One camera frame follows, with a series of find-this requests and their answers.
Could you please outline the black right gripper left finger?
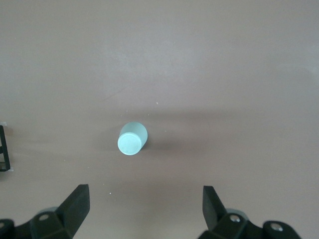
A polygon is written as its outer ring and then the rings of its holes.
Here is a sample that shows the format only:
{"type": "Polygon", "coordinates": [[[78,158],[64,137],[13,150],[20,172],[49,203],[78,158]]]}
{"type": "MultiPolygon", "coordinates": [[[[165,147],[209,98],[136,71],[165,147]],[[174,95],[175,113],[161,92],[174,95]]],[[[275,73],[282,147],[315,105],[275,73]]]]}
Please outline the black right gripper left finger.
{"type": "Polygon", "coordinates": [[[1,219],[2,239],[72,239],[90,211],[89,185],[81,184],[58,207],[40,211],[24,224],[1,219]]]}

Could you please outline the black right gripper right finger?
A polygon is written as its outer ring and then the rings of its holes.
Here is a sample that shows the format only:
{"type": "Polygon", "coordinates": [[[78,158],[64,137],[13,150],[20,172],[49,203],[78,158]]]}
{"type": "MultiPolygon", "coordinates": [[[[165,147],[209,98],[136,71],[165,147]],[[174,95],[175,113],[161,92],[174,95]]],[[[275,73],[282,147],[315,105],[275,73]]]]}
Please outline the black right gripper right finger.
{"type": "Polygon", "coordinates": [[[207,230],[202,239],[298,239],[299,234],[288,224],[266,221],[254,225],[247,215],[236,209],[226,209],[214,187],[203,187],[202,211],[207,230]]]}

